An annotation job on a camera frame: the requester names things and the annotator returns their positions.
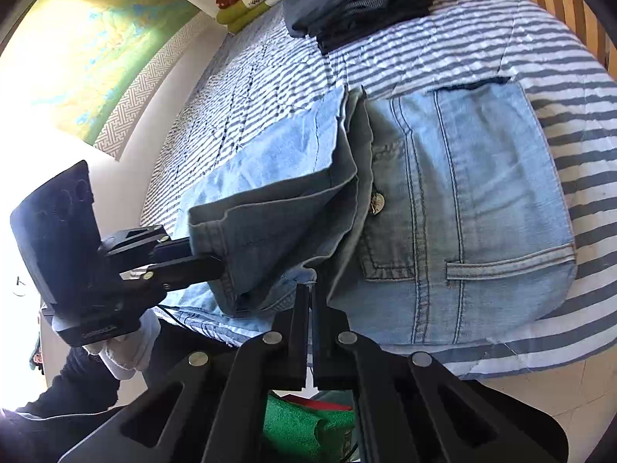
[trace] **light blue jeans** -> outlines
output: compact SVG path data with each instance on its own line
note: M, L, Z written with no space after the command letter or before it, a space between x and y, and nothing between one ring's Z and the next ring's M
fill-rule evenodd
M576 273L544 134L505 78L372 101L334 89L181 209L175 236L227 268L165 303L247 330L317 283L378 343L476 341L557 308Z

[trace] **patterned border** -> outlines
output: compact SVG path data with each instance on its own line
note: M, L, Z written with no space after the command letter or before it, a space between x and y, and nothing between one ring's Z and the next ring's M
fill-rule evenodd
M190 42L206 29L210 20L211 17L205 12L199 12L152 57L109 115L93 144L95 148L111 155L116 160L120 159L128 138L154 92Z

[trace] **stack of folded clothes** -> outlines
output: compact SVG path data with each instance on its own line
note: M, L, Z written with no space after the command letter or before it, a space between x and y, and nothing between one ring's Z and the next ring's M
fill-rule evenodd
M429 14L431 0L284 0L289 34L317 38L322 54Z

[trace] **person's arm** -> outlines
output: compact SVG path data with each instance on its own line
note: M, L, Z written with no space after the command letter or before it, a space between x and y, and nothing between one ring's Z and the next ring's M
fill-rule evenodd
M119 388L120 381L113 377L98 355L89 355L83 348L72 348L47 391L17 412L40 418L102 412L118 401Z

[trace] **black cable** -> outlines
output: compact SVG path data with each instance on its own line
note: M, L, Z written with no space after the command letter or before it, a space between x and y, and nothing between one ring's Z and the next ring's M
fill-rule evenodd
M167 315L169 315L169 317L171 317L173 320L175 320L178 325L184 327L187 331L192 331L192 329L188 328L185 324L183 324L180 320L178 320L178 318L174 317L168 310L167 308L169 308L169 306L163 306L161 304L157 305L157 308L163 312L165 312Z
M346 463L349 460L349 458L351 458L353 456L353 454L356 452L356 449L358 449L358 443L357 442L350 449L350 451L345 456L343 456L343 459L339 463Z

